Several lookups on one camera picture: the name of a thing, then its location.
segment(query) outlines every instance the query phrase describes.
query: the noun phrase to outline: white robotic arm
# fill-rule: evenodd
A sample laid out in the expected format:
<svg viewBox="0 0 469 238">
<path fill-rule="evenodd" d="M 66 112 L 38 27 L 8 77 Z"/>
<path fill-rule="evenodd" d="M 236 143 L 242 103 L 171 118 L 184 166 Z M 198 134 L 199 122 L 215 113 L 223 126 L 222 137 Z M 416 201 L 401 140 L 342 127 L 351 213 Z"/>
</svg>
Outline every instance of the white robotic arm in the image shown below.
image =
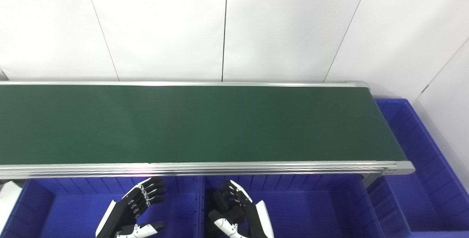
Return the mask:
<svg viewBox="0 0 469 238">
<path fill-rule="evenodd" d="M 163 202 L 166 193 L 160 177 L 135 185 L 119 201 L 111 201 L 96 229 L 96 238 L 145 238 L 165 228 L 163 221 L 137 225 L 139 218 L 154 203 Z"/>
<path fill-rule="evenodd" d="M 256 205 L 243 187 L 233 180 L 223 180 L 221 191 L 215 194 L 218 210 L 209 213 L 210 220 L 230 238 L 274 238 L 269 214 L 264 201 Z M 248 222 L 249 231 L 243 230 L 234 220 L 233 210 L 240 206 Z"/>
</svg>

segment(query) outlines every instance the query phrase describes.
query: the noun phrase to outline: blue storage bin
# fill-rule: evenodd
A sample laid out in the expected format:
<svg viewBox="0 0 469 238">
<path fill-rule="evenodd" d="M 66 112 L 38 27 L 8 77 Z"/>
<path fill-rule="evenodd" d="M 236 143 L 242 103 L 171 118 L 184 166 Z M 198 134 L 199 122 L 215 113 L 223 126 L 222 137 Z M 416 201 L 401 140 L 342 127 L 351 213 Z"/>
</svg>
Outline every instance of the blue storage bin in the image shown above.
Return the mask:
<svg viewBox="0 0 469 238">
<path fill-rule="evenodd" d="M 47 178 L 28 180 L 2 238 L 94 238 L 112 199 L 119 201 L 145 178 Z M 167 194 L 138 223 L 163 220 L 159 238 L 201 234 L 201 177 L 164 177 Z"/>
<path fill-rule="evenodd" d="M 205 224 L 212 224 L 210 197 L 223 178 L 243 186 L 255 203 L 264 200 L 275 238 L 383 237 L 358 175 L 208 176 Z"/>
<path fill-rule="evenodd" d="M 405 99 L 376 100 L 416 172 L 384 176 L 368 192 L 388 238 L 469 238 L 469 196 Z"/>
</svg>

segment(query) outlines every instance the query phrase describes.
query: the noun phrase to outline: aluminum frame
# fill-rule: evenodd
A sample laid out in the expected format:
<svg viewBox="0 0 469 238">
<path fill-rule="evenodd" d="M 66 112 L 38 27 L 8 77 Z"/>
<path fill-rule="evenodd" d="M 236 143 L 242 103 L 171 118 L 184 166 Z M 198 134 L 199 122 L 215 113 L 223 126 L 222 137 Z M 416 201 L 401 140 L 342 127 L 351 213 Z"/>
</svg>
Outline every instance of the aluminum frame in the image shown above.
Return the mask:
<svg viewBox="0 0 469 238">
<path fill-rule="evenodd" d="M 410 161 L 39 164 L 0 165 L 0 179 L 333 173 L 403 175 L 414 171 Z"/>
<path fill-rule="evenodd" d="M 364 82 L 282 83 L 282 82 L 184 82 L 184 81 L 0 81 L 0 85 L 109 85 L 109 86 L 283 86 L 283 87 L 366 87 Z"/>
</svg>

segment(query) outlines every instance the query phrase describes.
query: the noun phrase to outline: white object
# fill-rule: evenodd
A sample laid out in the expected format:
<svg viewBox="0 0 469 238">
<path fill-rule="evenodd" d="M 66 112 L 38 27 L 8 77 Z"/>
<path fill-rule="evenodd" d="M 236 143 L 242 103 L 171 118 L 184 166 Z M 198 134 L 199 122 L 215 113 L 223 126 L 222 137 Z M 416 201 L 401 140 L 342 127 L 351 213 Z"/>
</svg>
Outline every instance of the white object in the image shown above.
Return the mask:
<svg viewBox="0 0 469 238">
<path fill-rule="evenodd" d="M 10 213 L 20 196 L 21 189 L 13 181 L 5 183 L 0 190 L 0 233 L 7 223 Z"/>
<path fill-rule="evenodd" d="M 101 221 L 99 222 L 99 225 L 98 225 L 97 228 L 96 228 L 96 232 L 95 232 L 95 236 L 96 236 L 96 237 L 97 237 L 97 235 L 101 232 L 101 230 L 103 229 L 104 224 L 106 223 L 107 219 L 108 219 L 109 216 L 111 215 L 111 212 L 112 212 L 112 210 L 114 209 L 115 206 L 116 206 L 116 201 L 115 201 L 115 200 L 112 200 L 111 203 L 109 203 L 109 206 L 107 207 L 107 210 L 106 210 L 106 212 L 104 213 L 103 218 L 101 218 Z"/>
<path fill-rule="evenodd" d="M 270 217 L 269 213 L 267 212 L 265 202 L 260 201 L 259 203 L 257 203 L 256 209 L 258 209 L 259 219 L 261 220 L 261 225 L 265 236 L 267 236 L 268 238 L 273 238 L 272 224 L 270 223 Z"/>
<path fill-rule="evenodd" d="M 117 235 L 116 238 L 145 238 L 154 234 L 157 234 L 158 231 L 153 228 L 150 224 L 145 225 L 140 228 L 137 224 L 134 226 L 134 232 L 128 235 Z"/>
<path fill-rule="evenodd" d="M 216 220 L 214 224 L 230 238 L 247 238 L 238 233 L 237 224 L 230 224 L 225 218 Z"/>
</svg>

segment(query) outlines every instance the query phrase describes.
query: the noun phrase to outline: robot finger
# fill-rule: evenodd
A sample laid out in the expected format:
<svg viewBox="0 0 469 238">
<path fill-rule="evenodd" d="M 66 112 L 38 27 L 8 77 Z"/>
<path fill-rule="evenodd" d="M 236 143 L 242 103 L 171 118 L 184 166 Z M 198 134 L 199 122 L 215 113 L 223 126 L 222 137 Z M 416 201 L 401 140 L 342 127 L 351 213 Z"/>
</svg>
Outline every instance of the robot finger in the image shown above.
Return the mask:
<svg viewBox="0 0 469 238">
<path fill-rule="evenodd" d="M 232 191 L 236 191 L 236 189 L 239 187 L 237 183 L 229 179 L 223 179 L 223 186 L 230 188 Z"/>
<path fill-rule="evenodd" d="M 143 193 L 140 188 L 133 188 L 129 193 L 127 193 L 122 200 L 126 201 L 128 204 L 135 202 L 139 198 L 143 197 Z"/>
<path fill-rule="evenodd" d="M 239 201 L 238 200 L 229 200 L 227 202 L 228 206 L 231 208 L 231 207 L 234 207 L 236 205 L 239 205 Z"/>
<path fill-rule="evenodd" d="M 151 200 L 155 196 L 163 195 L 166 193 L 166 189 L 156 189 L 150 193 L 147 193 L 147 199 Z"/>
<path fill-rule="evenodd" d="M 231 193 L 231 194 L 233 194 L 233 195 L 236 194 L 236 190 L 234 190 L 233 188 L 231 188 L 231 187 L 228 186 L 228 185 L 222 185 L 222 186 L 220 187 L 220 190 L 223 191 L 223 192 L 229 192 L 229 193 Z"/>
<path fill-rule="evenodd" d="M 155 184 L 150 185 L 150 186 L 148 186 L 147 188 L 144 188 L 144 190 L 145 190 L 145 192 L 146 192 L 148 195 L 149 195 L 150 193 L 152 193 L 153 191 L 157 191 L 157 190 L 163 191 L 164 193 L 162 193 L 162 194 L 165 194 L 165 193 L 166 193 L 166 189 L 165 189 L 164 187 L 158 187 L 158 186 L 156 186 Z"/>
<path fill-rule="evenodd" d="M 143 201 L 141 201 L 140 203 L 137 203 L 134 206 L 134 208 L 132 209 L 132 213 L 134 213 L 134 215 L 137 215 L 137 214 L 142 215 L 147 208 L 148 208 L 148 204 L 147 204 L 147 201 L 144 199 Z"/>
<path fill-rule="evenodd" d="M 145 201 L 145 196 L 144 194 L 139 190 L 139 193 L 136 194 L 135 196 L 131 197 L 131 198 L 127 198 L 126 199 L 127 201 L 127 204 L 129 204 L 130 206 L 133 206 L 134 204 L 139 204 L 141 203 L 142 201 Z"/>
<path fill-rule="evenodd" d="M 132 203 L 129 203 L 129 206 L 133 210 L 134 208 L 142 206 L 143 203 L 146 203 L 146 199 L 145 199 L 144 195 L 142 195 L 138 199 L 134 200 Z"/>
<path fill-rule="evenodd" d="M 149 199 L 148 202 L 151 204 L 155 204 L 155 203 L 161 203 L 164 201 L 164 198 L 163 197 L 160 197 L 160 196 L 154 196 L 153 198 Z"/>
<path fill-rule="evenodd" d="M 221 191 L 215 191 L 212 194 L 213 200 L 215 201 L 216 204 L 216 209 L 220 211 L 221 213 L 224 213 L 228 211 L 231 207 L 228 205 L 228 200 L 223 197 L 223 194 Z"/>
<path fill-rule="evenodd" d="M 163 182 L 163 180 L 160 176 L 153 176 L 151 178 L 148 178 L 148 179 L 142 181 L 140 184 L 143 188 L 148 188 L 151 185 L 155 185 L 158 188 L 162 188 L 162 187 L 165 186 L 165 183 Z"/>
<path fill-rule="evenodd" d="M 163 221 L 156 221 L 156 222 L 152 222 L 152 223 L 144 223 L 144 224 L 141 224 L 139 227 L 140 228 L 145 228 L 148 225 L 151 225 L 151 227 L 157 232 L 162 231 L 162 230 L 164 230 L 164 228 L 166 228 L 166 224 Z"/>
<path fill-rule="evenodd" d="M 229 191 L 225 191 L 225 192 L 223 193 L 223 198 L 226 198 L 227 200 L 233 198 L 233 199 L 236 200 L 236 199 L 238 199 L 238 196 L 237 196 L 236 194 L 234 194 L 234 193 L 229 192 Z"/>
</svg>

